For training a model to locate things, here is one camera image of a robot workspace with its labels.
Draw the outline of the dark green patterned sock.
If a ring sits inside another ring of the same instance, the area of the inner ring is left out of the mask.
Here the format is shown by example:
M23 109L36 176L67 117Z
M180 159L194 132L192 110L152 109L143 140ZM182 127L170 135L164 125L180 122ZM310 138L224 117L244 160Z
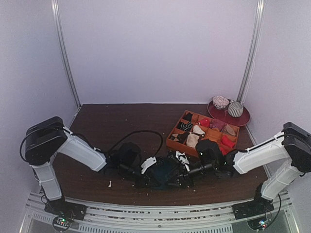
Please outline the dark green patterned sock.
M156 163L151 167L154 182L152 189L169 189L169 179L173 177L174 170L176 170L176 163L173 160L167 157L157 157Z

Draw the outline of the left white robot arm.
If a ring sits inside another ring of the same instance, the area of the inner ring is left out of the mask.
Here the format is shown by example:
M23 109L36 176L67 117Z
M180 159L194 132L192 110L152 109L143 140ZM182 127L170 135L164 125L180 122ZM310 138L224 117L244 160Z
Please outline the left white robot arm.
M60 216L66 215L74 207L65 200L56 178L51 157L54 154L66 155L95 172L108 168L125 169L137 177L145 174L156 163L156 158L146 159L139 169L131 165L140 155L140 149L133 143L123 144L117 151L103 152L93 147L80 134L67 128L62 118L54 116L30 127L23 138L19 154L33 169L46 198L46 207Z

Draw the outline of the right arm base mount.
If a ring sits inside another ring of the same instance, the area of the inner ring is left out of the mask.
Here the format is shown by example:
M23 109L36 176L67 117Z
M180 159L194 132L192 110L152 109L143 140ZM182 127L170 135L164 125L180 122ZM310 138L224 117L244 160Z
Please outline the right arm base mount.
M265 230L272 220L274 206L271 201L252 200L232 206L235 219L253 218L247 221L249 228L255 231Z

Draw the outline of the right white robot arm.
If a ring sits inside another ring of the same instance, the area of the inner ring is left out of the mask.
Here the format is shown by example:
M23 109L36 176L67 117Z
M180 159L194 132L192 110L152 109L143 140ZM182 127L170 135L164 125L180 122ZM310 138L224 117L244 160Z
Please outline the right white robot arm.
M209 139L198 142L196 150L201 161L198 168L190 167L184 153L174 153L189 175L213 169L217 177L231 178L265 164L285 160L273 176L258 186L256 197L249 203L249 210L256 215L280 191L311 170L311 134L292 122L285 123L283 130L272 138L245 150L234 149L223 155L217 143Z

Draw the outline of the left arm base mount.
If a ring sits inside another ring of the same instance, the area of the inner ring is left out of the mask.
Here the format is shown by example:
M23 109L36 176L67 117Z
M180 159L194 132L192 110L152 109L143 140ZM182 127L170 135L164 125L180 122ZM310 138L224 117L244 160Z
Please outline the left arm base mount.
M65 205L56 207L47 202L44 211L55 215L52 219L52 227L58 233L63 233L69 230L76 223L76 220L84 220L86 206L65 202Z

